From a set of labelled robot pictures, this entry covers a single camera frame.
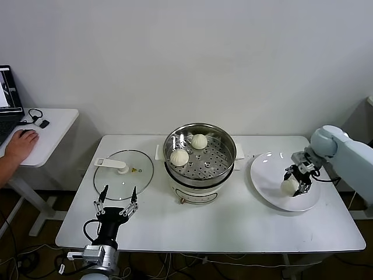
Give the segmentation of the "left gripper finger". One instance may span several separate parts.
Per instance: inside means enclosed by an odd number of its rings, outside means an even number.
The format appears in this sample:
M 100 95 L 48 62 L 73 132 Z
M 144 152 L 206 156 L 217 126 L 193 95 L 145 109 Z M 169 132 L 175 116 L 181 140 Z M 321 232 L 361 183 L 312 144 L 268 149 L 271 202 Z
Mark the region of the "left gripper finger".
M 136 186 L 133 188 L 132 196 L 130 203 L 127 207 L 125 207 L 121 212 L 120 215 L 122 216 L 132 216 L 138 210 L 138 196 L 136 192 Z
M 104 201 L 107 196 L 109 185 L 105 185 L 103 191 L 99 194 L 98 199 L 93 201 L 94 207 L 96 209 L 96 215 L 103 215 L 105 213 L 104 210 Z

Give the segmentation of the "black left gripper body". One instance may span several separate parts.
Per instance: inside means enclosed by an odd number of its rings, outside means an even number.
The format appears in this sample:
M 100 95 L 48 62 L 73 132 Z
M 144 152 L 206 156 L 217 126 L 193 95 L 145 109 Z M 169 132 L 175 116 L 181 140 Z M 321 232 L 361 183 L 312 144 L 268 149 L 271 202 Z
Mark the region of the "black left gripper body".
M 119 227 L 129 221 L 124 208 L 104 207 L 104 213 L 97 214 L 100 230 L 97 236 L 97 245 L 118 247 L 117 234 Z

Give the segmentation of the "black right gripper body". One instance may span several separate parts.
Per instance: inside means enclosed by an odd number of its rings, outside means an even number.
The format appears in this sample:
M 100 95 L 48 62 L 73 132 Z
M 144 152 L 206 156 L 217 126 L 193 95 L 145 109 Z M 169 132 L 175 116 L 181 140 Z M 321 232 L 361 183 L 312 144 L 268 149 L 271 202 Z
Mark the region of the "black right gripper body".
M 294 178 L 299 182 L 301 186 L 309 187 L 312 184 L 309 173 L 307 172 L 305 174 L 301 173 L 298 166 L 293 166 L 292 169 L 293 169 L 292 174 Z

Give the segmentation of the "person right hand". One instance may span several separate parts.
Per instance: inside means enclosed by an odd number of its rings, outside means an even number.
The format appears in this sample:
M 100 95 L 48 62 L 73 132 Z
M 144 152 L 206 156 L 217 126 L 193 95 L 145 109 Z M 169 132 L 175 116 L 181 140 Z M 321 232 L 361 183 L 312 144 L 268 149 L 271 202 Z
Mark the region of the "person right hand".
M 39 135 L 33 129 L 16 131 L 5 148 L 4 158 L 20 165 L 31 154 L 38 139 Z

